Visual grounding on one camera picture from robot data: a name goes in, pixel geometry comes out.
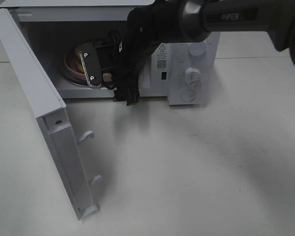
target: white floor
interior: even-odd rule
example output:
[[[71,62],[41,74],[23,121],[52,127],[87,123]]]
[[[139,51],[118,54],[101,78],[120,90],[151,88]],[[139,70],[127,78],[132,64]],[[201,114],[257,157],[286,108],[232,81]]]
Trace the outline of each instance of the white floor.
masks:
[[[217,57],[205,108],[66,101],[75,131],[95,131],[87,174],[104,176],[82,221],[0,63],[0,236],[295,236],[295,68],[264,33],[222,34]]]

